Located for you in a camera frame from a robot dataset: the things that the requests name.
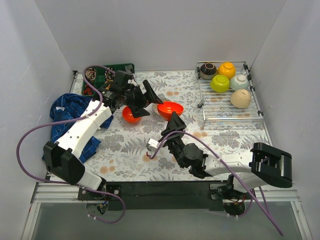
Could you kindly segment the patterned brown white bowl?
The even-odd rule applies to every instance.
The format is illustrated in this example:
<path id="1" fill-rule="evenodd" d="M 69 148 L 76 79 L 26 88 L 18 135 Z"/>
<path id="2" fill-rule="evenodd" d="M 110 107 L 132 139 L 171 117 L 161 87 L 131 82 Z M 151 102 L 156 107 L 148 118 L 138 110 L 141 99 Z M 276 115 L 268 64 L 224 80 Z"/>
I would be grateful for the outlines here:
<path id="1" fill-rule="evenodd" d="M 171 102 L 170 99 L 165 98 L 165 97 L 164 97 L 164 98 L 161 98 L 161 101 L 162 101 L 162 102 Z M 153 112 L 154 112 L 155 114 L 160 115 L 159 112 L 158 112 L 158 104 L 157 104 L 157 103 L 152 103 L 152 110 L 153 110 Z"/>

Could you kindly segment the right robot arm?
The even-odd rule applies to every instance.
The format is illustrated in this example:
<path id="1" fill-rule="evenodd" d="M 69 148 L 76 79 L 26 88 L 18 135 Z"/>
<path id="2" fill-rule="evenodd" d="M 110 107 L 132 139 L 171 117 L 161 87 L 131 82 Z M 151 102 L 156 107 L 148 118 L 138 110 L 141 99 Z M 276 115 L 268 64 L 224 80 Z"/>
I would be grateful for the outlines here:
<path id="1" fill-rule="evenodd" d="M 193 176 L 204 179 L 230 173 L 227 195 L 237 199 L 248 190 L 264 185 L 291 188 L 292 155 L 263 142 L 255 142 L 252 149 L 238 154 L 217 157 L 206 154 L 194 143 L 185 144 L 182 137 L 186 125 L 173 112 L 166 129 L 161 133 L 165 146 L 181 168 L 188 168 Z"/>

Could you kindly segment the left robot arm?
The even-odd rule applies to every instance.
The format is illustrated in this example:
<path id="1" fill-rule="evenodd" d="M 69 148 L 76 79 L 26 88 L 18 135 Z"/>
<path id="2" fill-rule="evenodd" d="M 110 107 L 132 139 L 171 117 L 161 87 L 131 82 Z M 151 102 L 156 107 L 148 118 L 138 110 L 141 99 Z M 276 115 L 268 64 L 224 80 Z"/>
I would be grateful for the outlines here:
<path id="1" fill-rule="evenodd" d="M 43 147 L 46 169 L 70 185 L 89 189 L 95 200 L 106 196 L 105 180 L 86 169 L 80 156 L 93 134 L 113 113 L 122 106 L 130 108 L 134 118 L 148 116 L 145 109 L 150 104 L 162 104 L 147 80 L 143 81 L 145 92 L 135 81 L 132 73 L 118 70 L 113 80 L 98 90 L 102 100 L 91 100 L 81 119 L 55 142 Z"/>

